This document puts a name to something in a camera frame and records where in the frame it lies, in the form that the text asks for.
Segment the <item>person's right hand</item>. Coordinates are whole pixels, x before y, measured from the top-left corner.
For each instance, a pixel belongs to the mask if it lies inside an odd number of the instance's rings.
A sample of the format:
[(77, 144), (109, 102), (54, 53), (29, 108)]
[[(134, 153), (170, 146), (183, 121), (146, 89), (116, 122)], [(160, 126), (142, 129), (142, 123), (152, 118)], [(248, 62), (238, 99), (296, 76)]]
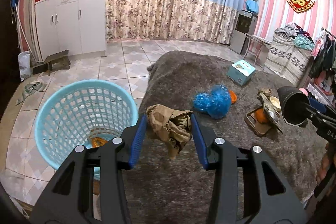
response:
[(327, 171), (331, 167), (331, 164), (335, 164), (335, 146), (333, 144), (326, 144), (326, 152), (321, 160), (321, 166), (317, 172), (316, 181), (320, 184), (321, 181), (326, 177)]

